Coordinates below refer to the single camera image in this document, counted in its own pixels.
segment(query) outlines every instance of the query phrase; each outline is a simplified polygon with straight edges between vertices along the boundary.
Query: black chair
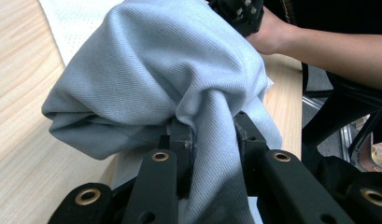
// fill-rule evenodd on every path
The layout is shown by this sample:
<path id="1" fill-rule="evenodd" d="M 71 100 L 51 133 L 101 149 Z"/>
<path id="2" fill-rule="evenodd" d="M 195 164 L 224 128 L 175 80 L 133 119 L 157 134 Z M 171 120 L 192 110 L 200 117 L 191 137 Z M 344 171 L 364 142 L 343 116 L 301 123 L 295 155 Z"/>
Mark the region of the black chair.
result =
<path id="1" fill-rule="evenodd" d="M 382 0 L 373 3 L 367 0 L 265 0 L 265 3 L 280 19 L 303 28 L 349 34 L 382 34 Z M 317 148 L 331 134 L 368 114 L 370 118 L 348 149 L 349 157 L 372 131 L 377 132 L 375 142 L 382 141 L 382 91 L 328 72 L 332 90 L 306 91 L 308 65 L 302 63 L 302 68 L 304 96 L 327 97 L 316 116 L 303 128 L 302 142 L 306 148 Z"/>

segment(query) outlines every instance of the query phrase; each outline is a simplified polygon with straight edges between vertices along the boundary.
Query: fabric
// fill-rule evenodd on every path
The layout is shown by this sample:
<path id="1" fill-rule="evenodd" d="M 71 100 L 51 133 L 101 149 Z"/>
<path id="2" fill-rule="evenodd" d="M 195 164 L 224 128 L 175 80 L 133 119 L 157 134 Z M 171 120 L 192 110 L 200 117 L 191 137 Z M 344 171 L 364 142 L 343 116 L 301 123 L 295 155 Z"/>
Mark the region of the fabric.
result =
<path id="1" fill-rule="evenodd" d="M 107 12 L 123 0 L 39 0 L 65 66 L 101 25 Z"/>
<path id="2" fill-rule="evenodd" d="M 176 116 L 195 132 L 183 223 L 252 223 L 233 116 L 249 114 L 269 148 L 257 51 L 203 0 L 128 0 L 80 48 L 42 106 L 50 132 L 102 160 L 154 146 Z"/>

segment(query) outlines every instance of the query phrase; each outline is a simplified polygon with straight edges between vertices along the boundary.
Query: crumpled fabric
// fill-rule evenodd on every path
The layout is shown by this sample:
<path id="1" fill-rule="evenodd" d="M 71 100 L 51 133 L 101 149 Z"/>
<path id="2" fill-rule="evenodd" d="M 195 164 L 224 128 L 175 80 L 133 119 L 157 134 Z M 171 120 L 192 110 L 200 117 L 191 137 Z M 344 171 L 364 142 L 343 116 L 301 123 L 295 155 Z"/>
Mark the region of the crumpled fabric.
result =
<path id="1" fill-rule="evenodd" d="M 269 148 L 281 136 L 262 104 L 261 56 L 203 0 L 114 7 L 52 88 L 50 132 L 103 160 L 156 145 L 173 116 L 196 149 L 181 223 L 252 223 L 233 116 L 248 113 Z"/>

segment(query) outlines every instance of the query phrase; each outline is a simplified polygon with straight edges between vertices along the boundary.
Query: light blue cloth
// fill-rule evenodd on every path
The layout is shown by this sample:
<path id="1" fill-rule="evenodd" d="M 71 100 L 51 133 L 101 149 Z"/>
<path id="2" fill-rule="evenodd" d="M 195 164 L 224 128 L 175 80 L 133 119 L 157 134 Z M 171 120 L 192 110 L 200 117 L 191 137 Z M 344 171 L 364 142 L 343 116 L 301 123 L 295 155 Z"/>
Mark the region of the light blue cloth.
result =
<path id="1" fill-rule="evenodd" d="M 247 112 L 269 148 L 260 55 L 203 0 L 128 0 L 86 41 L 42 107 L 50 132 L 96 159 L 153 145 L 173 116 L 196 134 L 184 223 L 252 223 L 232 117 Z"/>

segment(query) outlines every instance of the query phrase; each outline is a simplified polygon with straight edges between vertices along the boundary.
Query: black plastic part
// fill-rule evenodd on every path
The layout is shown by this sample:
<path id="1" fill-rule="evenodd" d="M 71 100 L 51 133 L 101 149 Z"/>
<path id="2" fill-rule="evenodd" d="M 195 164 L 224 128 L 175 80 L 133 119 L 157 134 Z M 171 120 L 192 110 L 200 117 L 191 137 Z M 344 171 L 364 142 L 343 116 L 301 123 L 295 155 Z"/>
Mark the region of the black plastic part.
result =
<path id="1" fill-rule="evenodd" d="M 112 218 L 112 224 L 119 224 L 124 216 L 127 203 L 132 194 L 136 177 L 112 190 L 112 199 L 115 207 L 115 215 Z"/>
<path id="2" fill-rule="evenodd" d="M 159 140 L 158 149 L 169 149 L 170 148 L 170 135 L 162 135 Z"/>
<path id="3" fill-rule="evenodd" d="M 345 125 L 377 110 L 378 107 L 366 106 L 358 99 L 333 91 L 316 116 L 302 129 L 302 142 L 316 147 Z"/>
<path id="4" fill-rule="evenodd" d="M 177 223 L 177 156 L 150 151 L 142 161 L 121 223 Z"/>
<path id="5" fill-rule="evenodd" d="M 111 189 L 104 184 L 89 183 L 73 189 L 65 197 L 51 216 L 49 224 L 110 223 L 113 211 Z"/>
<path id="6" fill-rule="evenodd" d="M 309 98 L 328 98 L 332 93 L 332 90 L 326 91 L 306 91 L 304 93 L 305 97 Z"/>
<path id="7" fill-rule="evenodd" d="M 266 140 L 246 113 L 238 113 L 233 121 L 237 134 L 247 195 L 258 196 L 258 181 L 256 178 L 260 171 L 258 159 L 262 158 L 269 148 L 266 145 Z"/>
<path id="8" fill-rule="evenodd" d="M 347 199 L 357 223 L 382 224 L 382 188 L 352 185 L 347 189 Z"/>
<path id="9" fill-rule="evenodd" d="M 246 37 L 260 30 L 263 0 L 212 0 L 211 8 L 226 20 L 240 35 Z"/>
<path id="10" fill-rule="evenodd" d="M 178 181 L 181 181 L 185 174 L 190 171 L 193 165 L 194 141 L 191 127 L 173 118 L 171 122 L 171 132 L 169 138 L 169 148 L 175 152 L 178 159 Z"/>
<path id="11" fill-rule="evenodd" d="M 258 200 L 263 223 L 354 223 L 291 153 L 266 152 L 262 173 L 267 176 Z"/>
<path id="12" fill-rule="evenodd" d="M 309 65 L 302 63 L 302 94 L 306 93 L 307 83 L 309 82 Z"/>

